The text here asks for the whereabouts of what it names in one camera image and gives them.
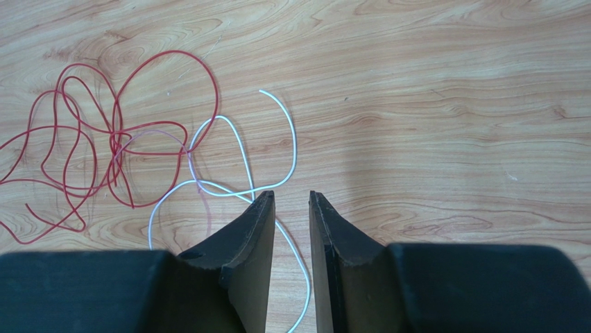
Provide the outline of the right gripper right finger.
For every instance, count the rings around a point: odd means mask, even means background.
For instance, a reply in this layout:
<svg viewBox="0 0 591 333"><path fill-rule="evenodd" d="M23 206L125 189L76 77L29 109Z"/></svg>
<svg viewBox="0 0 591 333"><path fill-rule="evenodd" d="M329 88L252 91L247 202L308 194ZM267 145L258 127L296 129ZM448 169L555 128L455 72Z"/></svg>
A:
<svg viewBox="0 0 591 333"><path fill-rule="evenodd" d="M590 288L556 248L383 245L309 197L319 332L589 332Z"/></svg>

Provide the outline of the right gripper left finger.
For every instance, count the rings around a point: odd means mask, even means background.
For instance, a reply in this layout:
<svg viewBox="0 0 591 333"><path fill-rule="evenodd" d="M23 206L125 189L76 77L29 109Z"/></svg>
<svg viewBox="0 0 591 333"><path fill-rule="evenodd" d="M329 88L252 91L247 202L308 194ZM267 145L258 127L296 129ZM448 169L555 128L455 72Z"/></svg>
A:
<svg viewBox="0 0 591 333"><path fill-rule="evenodd" d="M263 332L275 196L184 252L1 256L2 332Z"/></svg>

